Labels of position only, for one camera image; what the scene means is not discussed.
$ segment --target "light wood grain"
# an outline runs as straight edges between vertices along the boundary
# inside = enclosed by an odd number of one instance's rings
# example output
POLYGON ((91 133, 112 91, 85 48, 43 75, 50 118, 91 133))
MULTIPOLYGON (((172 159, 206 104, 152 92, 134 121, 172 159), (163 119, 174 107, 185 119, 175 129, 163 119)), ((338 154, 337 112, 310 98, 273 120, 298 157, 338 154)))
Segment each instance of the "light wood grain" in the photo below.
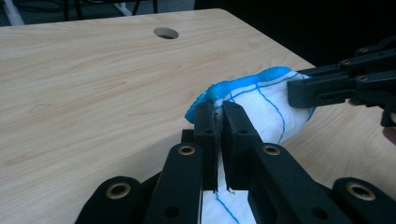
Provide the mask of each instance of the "light wood grain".
MULTIPOLYGON (((201 91, 277 65, 311 66, 218 9, 0 28, 1 222, 73 223, 103 181, 162 169, 201 91)), ((319 108, 285 146, 321 183, 353 175, 396 198, 380 112, 319 108)))

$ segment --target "hole in table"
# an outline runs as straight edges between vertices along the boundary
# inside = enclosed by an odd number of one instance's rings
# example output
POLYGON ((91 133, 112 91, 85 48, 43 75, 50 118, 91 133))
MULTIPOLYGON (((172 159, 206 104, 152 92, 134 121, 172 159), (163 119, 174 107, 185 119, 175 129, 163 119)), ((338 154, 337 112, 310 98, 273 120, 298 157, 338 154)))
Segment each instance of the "hole in table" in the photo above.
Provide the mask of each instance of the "hole in table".
POLYGON ((163 39, 176 39, 178 38, 178 32, 167 27, 158 27, 154 30, 154 34, 163 39))

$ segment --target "fabric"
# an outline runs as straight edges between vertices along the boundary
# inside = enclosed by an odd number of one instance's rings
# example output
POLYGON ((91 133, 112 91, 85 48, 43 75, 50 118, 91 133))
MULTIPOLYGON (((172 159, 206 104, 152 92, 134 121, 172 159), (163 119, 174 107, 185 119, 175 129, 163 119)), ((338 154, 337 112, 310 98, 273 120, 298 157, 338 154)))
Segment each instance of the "fabric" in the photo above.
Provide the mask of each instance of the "fabric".
MULTIPOLYGON (((195 106, 209 101, 218 119, 222 119, 222 103, 231 101, 244 107, 264 143, 280 144, 297 134, 314 112, 314 108, 298 109, 288 103, 287 82, 305 78, 308 76, 287 67, 273 67, 253 76, 222 81, 204 91, 185 118, 193 123, 195 106)), ((202 223, 255 223, 248 193, 226 189, 222 162, 219 163, 219 192, 204 191, 202 223)))

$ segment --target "table surface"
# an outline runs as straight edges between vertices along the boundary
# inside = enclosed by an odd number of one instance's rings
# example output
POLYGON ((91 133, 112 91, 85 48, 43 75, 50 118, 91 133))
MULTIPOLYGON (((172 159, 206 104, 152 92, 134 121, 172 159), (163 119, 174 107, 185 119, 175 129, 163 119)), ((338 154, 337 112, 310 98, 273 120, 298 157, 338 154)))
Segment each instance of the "table surface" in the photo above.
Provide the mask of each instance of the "table surface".
MULTIPOLYGON (((105 180, 162 169, 212 83, 312 66, 219 9, 4 27, 0 39, 2 223, 73 223, 105 180), (159 38, 158 27, 179 37, 159 38)), ((354 176, 396 198, 396 148, 380 117, 321 107, 283 146, 328 187, 354 176)))

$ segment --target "blue cloth edge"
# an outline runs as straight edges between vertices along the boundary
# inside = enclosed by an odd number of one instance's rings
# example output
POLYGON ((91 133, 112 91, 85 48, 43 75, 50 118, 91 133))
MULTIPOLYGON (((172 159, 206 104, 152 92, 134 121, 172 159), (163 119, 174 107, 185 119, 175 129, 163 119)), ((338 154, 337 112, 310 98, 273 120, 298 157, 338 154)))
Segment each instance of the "blue cloth edge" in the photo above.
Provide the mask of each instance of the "blue cloth edge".
POLYGON ((292 71, 288 67, 277 66, 267 68, 261 72, 251 75, 248 77, 240 77, 231 81, 221 81, 213 84, 209 87, 207 91, 201 93, 195 102, 190 106, 189 110, 186 112, 184 118, 190 122, 194 123, 194 108, 205 101, 215 102, 219 99, 223 99, 230 90, 235 90, 237 88, 246 87, 258 82, 269 82, 275 80, 279 77, 286 75, 288 72, 292 71))

